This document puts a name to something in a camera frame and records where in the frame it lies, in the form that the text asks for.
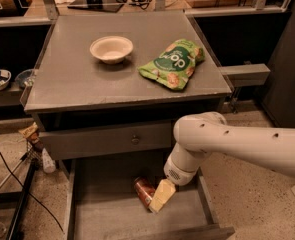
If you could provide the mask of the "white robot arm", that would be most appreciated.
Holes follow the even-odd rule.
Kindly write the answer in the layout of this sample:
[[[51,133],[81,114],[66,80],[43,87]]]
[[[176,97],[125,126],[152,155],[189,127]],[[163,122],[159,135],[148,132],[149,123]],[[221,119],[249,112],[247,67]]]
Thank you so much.
[[[157,213],[215,152],[295,177],[295,129],[231,126],[218,112],[183,116],[173,127],[175,145],[149,205]]]

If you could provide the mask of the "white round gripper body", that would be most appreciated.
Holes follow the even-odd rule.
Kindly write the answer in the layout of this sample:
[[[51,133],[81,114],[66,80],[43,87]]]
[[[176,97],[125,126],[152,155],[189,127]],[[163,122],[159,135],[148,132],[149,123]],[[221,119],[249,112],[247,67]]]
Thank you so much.
[[[171,160],[165,163],[164,174],[168,180],[178,186],[187,185],[195,176],[195,172],[182,171]]]

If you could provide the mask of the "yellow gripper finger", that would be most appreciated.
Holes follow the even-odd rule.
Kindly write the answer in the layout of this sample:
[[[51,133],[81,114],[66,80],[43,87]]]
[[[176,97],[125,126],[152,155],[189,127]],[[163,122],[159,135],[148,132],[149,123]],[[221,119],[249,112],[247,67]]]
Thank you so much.
[[[163,206],[169,201],[169,199],[175,194],[176,187],[168,179],[160,181],[153,199],[158,199],[163,203]]]
[[[158,199],[153,199],[149,204],[149,210],[153,213],[158,213],[163,208],[163,203]]]

